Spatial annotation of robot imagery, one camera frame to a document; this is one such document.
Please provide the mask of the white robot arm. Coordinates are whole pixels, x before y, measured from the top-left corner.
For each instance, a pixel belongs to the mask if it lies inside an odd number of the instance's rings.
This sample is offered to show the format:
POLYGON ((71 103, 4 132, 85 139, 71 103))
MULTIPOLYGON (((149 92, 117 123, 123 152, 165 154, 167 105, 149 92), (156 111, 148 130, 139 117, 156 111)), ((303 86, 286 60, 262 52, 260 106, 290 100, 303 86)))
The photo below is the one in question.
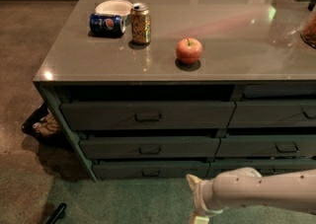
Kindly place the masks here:
POLYGON ((316 170, 263 177, 246 167, 223 172, 210 180, 187 174, 195 210, 190 224, 208 224, 228 208, 269 206, 316 213, 316 170))

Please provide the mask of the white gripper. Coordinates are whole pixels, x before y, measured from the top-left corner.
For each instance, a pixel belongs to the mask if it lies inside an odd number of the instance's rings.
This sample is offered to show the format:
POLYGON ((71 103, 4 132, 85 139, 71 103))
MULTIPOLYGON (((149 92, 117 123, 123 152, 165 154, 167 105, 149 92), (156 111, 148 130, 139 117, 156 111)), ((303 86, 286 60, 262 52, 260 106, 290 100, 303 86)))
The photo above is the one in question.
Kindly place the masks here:
POLYGON ((223 211, 223 207, 215 200, 213 181, 202 180, 197 176, 187 174, 187 182, 193 190, 193 202, 196 212, 192 212, 189 224, 208 224, 209 218, 223 211))

